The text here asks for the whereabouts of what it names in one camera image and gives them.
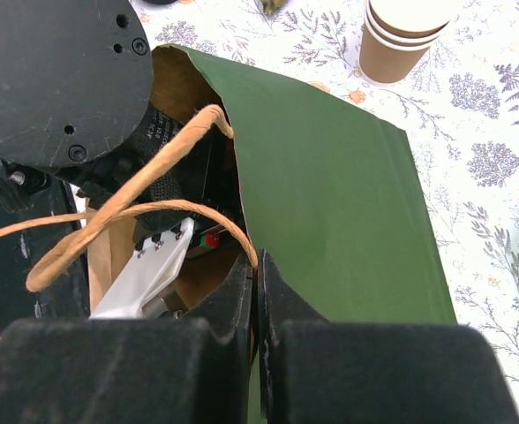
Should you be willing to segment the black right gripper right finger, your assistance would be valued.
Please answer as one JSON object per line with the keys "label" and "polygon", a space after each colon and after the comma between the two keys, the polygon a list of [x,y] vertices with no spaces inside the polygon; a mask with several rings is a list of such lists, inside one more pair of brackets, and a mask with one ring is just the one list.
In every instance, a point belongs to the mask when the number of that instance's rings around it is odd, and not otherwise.
{"label": "black right gripper right finger", "polygon": [[258,354],[270,423],[517,423],[492,347],[461,325],[331,322],[259,255]]}

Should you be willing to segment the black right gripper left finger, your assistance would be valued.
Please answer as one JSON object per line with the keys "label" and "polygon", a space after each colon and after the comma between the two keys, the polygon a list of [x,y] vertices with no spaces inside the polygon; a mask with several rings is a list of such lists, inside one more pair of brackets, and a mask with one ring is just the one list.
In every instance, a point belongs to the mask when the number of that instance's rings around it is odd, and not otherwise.
{"label": "black right gripper left finger", "polygon": [[252,267],[182,317],[25,319],[0,339],[0,423],[244,423]]}

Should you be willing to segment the brown and green paper bag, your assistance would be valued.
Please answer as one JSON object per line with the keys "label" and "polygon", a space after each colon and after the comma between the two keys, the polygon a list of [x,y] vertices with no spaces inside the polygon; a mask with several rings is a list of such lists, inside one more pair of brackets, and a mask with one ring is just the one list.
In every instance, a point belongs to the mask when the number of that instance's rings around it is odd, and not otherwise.
{"label": "brown and green paper bag", "polygon": [[197,50],[161,46],[158,73],[188,71],[220,106],[203,109],[84,229],[136,213],[154,181],[210,126],[233,140],[252,267],[251,367],[259,365],[258,269],[271,254],[282,278],[331,322],[455,325],[406,134],[301,81]]}

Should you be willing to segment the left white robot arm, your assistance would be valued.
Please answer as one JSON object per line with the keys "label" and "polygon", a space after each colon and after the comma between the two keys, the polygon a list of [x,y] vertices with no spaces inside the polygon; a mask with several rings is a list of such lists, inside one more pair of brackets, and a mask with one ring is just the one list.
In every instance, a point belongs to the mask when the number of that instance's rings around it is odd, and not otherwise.
{"label": "left white robot arm", "polygon": [[[0,201],[30,208],[48,177],[77,186],[93,208],[109,201],[182,130],[184,117],[150,100],[153,54],[129,1],[0,1]],[[184,200],[241,212],[227,193],[234,167],[229,137],[216,124],[164,176],[139,189],[130,206]],[[219,224],[197,212],[148,211],[147,235],[91,318],[156,318],[161,295],[183,261]],[[151,265],[149,282],[128,273]]]}

